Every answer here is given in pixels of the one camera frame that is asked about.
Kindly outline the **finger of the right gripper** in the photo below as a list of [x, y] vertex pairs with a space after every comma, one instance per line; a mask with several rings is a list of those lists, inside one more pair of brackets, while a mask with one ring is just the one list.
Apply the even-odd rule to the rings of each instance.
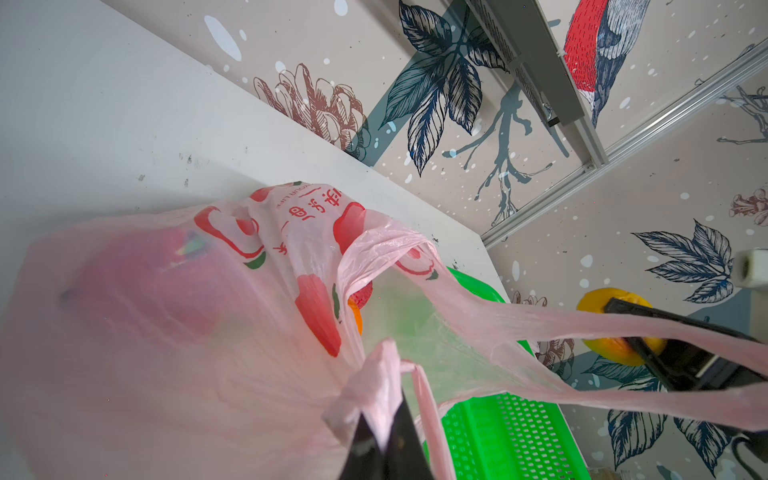
[[[726, 327], [711, 325], [618, 298], [610, 298], [604, 307], [604, 312], [664, 319], [697, 327], [700, 330], [757, 342], [749, 335]], [[661, 353], [655, 353], [650, 344], [641, 337], [629, 337], [625, 338], [625, 341], [632, 351], [640, 356], [650, 372], [670, 391], [726, 390], [767, 381], [767, 377], [763, 374], [680, 340], [668, 340]]]

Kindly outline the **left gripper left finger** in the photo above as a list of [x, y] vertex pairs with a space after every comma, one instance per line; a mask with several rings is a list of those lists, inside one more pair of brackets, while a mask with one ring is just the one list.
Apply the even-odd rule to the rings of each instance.
[[385, 458], [363, 415], [360, 415], [339, 480], [383, 480]]

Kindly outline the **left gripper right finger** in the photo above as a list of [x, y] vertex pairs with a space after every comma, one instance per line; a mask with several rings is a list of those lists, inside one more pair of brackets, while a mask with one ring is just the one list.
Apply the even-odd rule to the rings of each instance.
[[394, 416], [384, 455], [384, 479], [434, 479], [406, 399], [402, 400]]

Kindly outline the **green plastic basket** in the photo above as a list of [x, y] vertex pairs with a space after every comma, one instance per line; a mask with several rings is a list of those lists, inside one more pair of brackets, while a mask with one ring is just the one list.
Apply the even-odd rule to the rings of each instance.
[[498, 374], [449, 330], [425, 366], [458, 479], [587, 479], [561, 408], [502, 392]]

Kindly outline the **pink plastic bag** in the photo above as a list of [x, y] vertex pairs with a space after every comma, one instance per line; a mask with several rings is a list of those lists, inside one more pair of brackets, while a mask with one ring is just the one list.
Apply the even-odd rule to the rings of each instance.
[[[197, 342], [99, 334], [59, 305], [113, 239], [185, 227], [227, 253], [237, 309]], [[347, 301], [360, 308], [359, 334]], [[454, 477], [425, 370], [440, 329], [483, 358], [502, 392], [767, 426], [765, 383], [709, 392], [579, 391], [526, 340], [656, 337], [759, 374], [764, 345], [663, 319], [484, 300], [421, 233], [336, 188], [295, 182], [239, 201], [89, 220], [33, 242], [1, 324], [1, 420], [40, 479], [335, 479], [360, 415], [385, 453], [413, 419], [436, 479]]]

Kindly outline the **orange fruit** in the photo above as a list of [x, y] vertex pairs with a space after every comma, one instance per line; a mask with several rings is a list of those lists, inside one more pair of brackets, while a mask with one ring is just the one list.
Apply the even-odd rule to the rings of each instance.
[[358, 333], [362, 334], [363, 333], [363, 319], [362, 319], [360, 308], [358, 307], [357, 303], [355, 302], [355, 300], [352, 297], [350, 297], [348, 299], [347, 305], [352, 310], [353, 317], [354, 317], [354, 320], [355, 320], [355, 324], [356, 324]]

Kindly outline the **red dragon fruit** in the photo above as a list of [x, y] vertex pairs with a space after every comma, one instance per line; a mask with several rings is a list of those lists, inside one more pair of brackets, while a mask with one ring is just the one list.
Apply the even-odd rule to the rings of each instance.
[[197, 342], [237, 309], [229, 261], [185, 227], [128, 233], [78, 269], [59, 305], [99, 334]]

